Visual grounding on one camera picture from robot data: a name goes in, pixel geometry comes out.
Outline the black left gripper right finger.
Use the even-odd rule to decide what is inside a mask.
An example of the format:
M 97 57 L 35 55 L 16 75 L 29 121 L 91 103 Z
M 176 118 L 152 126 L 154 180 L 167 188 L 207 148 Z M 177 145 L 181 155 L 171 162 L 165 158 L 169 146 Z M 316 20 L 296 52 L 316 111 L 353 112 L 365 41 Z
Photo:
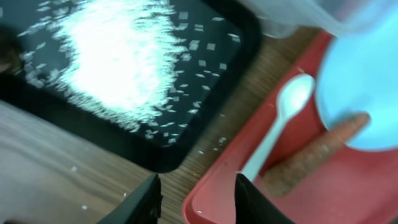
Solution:
M 236 224 L 294 224 L 243 174 L 236 174 Z

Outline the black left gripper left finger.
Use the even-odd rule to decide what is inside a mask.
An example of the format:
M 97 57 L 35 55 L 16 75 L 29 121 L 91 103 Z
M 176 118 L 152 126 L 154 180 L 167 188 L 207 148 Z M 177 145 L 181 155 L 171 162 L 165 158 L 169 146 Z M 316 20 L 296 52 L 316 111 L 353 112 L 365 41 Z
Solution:
M 98 224 L 158 224 L 162 199 L 161 181 L 154 174 Z

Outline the orange carrot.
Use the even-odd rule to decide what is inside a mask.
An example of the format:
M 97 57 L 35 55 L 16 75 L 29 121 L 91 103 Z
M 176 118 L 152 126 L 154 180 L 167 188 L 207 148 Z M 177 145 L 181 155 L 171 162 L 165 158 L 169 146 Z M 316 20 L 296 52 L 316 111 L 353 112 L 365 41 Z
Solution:
M 270 167 L 263 176 L 264 190 L 271 197 L 284 197 L 303 179 L 336 154 L 371 120 L 367 113 L 356 114 L 305 146 L 291 157 Z

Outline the white plastic spoon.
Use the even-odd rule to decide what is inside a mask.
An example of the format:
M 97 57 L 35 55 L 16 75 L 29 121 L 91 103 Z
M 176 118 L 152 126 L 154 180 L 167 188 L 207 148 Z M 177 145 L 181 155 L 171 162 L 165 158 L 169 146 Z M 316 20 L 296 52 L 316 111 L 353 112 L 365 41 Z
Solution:
M 285 126 L 304 109 L 314 89 L 315 79 L 306 73 L 291 78 L 280 89 L 276 98 L 275 121 L 241 169 L 241 174 L 249 181 L 255 181 Z

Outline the pile of white rice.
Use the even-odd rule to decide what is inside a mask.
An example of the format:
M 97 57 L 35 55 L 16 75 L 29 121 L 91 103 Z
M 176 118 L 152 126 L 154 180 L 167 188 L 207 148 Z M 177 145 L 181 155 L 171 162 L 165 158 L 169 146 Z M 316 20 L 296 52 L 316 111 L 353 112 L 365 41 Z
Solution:
M 201 1 L 22 1 L 27 83 L 121 129 L 169 146 L 241 45 L 241 31 Z

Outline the light blue plate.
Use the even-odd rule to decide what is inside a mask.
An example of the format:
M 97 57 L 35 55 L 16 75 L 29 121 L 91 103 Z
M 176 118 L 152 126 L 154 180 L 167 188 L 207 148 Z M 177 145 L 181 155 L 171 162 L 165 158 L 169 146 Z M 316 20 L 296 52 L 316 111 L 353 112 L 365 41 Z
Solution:
M 397 8 L 368 30 L 335 37 L 317 73 L 315 102 L 327 129 L 360 112 L 371 120 L 350 148 L 381 152 L 397 148 Z

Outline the brown food scrap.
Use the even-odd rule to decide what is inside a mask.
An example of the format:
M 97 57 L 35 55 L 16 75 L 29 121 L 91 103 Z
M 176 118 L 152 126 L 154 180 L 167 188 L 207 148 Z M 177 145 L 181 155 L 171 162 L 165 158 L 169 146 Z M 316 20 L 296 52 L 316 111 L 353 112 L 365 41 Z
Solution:
M 22 68 L 21 46 L 10 28 L 1 25 L 1 75 L 12 74 Z

